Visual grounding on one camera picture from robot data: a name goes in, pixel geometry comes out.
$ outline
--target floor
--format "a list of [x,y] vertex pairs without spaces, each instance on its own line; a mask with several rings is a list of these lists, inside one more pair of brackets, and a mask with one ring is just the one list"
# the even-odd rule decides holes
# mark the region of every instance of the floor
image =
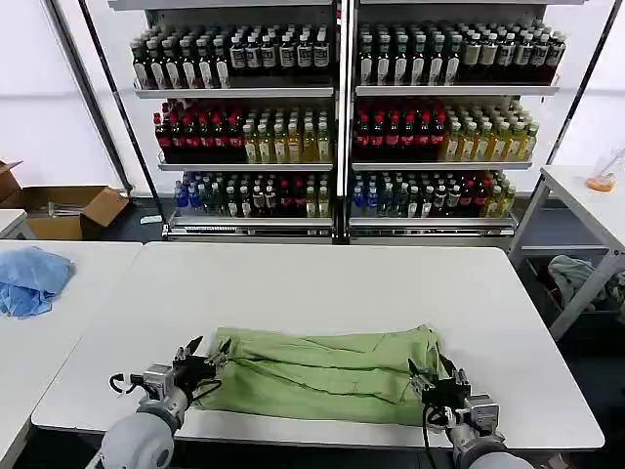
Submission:
[[[167,212],[173,205],[165,201]],[[517,215],[524,209],[517,204]],[[141,225],[144,216],[155,215],[151,200],[139,200],[103,233],[102,240],[148,242],[161,239],[161,225]],[[556,201],[549,201],[531,228],[528,244],[598,244],[597,240]],[[567,233],[568,239],[562,239]],[[532,258],[540,271],[551,256]],[[558,313],[546,288],[523,265],[519,271],[523,285],[537,310],[549,325]],[[622,467],[625,446],[625,324],[610,315],[583,315],[559,343],[559,348],[590,408],[605,434],[605,446],[598,451],[567,455],[574,468]],[[98,437],[79,437],[69,433],[37,431],[15,466],[18,469],[53,467],[84,468],[99,443]],[[450,468],[449,454],[435,451],[437,469]],[[425,455],[412,451],[371,449],[275,448],[257,445],[198,444],[177,445],[173,466],[200,468],[218,465],[241,467],[254,461],[259,468],[396,468],[426,469]]]

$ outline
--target white table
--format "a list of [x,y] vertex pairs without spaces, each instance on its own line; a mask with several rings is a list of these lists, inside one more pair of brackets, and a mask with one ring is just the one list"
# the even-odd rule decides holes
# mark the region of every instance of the white table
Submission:
[[20,209],[0,209],[0,238],[35,239],[35,235],[26,223],[26,212]]
[[625,181],[617,181],[610,192],[597,192],[586,187],[591,174],[590,166],[557,166],[541,168],[541,179],[515,238],[510,246],[509,258],[514,266],[522,260],[525,228],[547,199],[550,191],[557,195],[568,209],[608,248],[594,273],[586,280],[562,313],[550,327],[556,340],[568,331],[597,293],[615,273],[625,269]]
[[0,467],[11,467],[21,452],[30,414],[52,383],[80,336],[128,269],[137,242],[0,240],[0,250],[39,246],[74,265],[73,277],[52,310],[18,320],[0,317]]
[[[494,248],[151,243],[137,257],[33,413],[35,425],[104,432],[134,412],[117,372],[170,363],[219,326],[291,334],[428,323],[474,390],[501,405],[510,448],[599,448],[604,436],[505,254]],[[206,349],[204,340],[198,352]],[[192,408],[178,438],[421,448],[421,428]],[[434,447],[449,447],[431,435]]]

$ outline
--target cable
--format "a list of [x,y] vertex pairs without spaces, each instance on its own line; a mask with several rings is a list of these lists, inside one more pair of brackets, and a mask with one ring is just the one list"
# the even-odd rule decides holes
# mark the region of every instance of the cable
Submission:
[[434,458],[432,457],[432,452],[430,451],[430,440],[428,440],[428,420],[426,419],[427,415],[428,415],[428,409],[431,408],[429,405],[424,405],[423,406],[423,422],[421,424],[421,428],[423,430],[423,443],[425,444],[426,447],[426,455],[428,456],[428,459],[430,460],[430,465],[432,466],[432,469],[437,469],[437,465],[434,463]]

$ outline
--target blue towel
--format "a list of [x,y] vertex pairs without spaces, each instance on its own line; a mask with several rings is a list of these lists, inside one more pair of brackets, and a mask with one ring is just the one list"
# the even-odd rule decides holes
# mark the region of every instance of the blue towel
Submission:
[[26,318],[52,309],[61,293],[70,262],[35,246],[0,252],[0,313]]

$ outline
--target green cloth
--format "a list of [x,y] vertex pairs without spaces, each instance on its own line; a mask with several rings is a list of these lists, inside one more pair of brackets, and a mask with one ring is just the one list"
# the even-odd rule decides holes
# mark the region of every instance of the green cloth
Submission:
[[[426,326],[402,332],[291,337],[220,328],[229,338],[222,387],[195,401],[204,408],[278,417],[420,425],[421,402],[409,386],[407,359],[446,377],[439,340]],[[200,386],[195,395],[213,385]]]

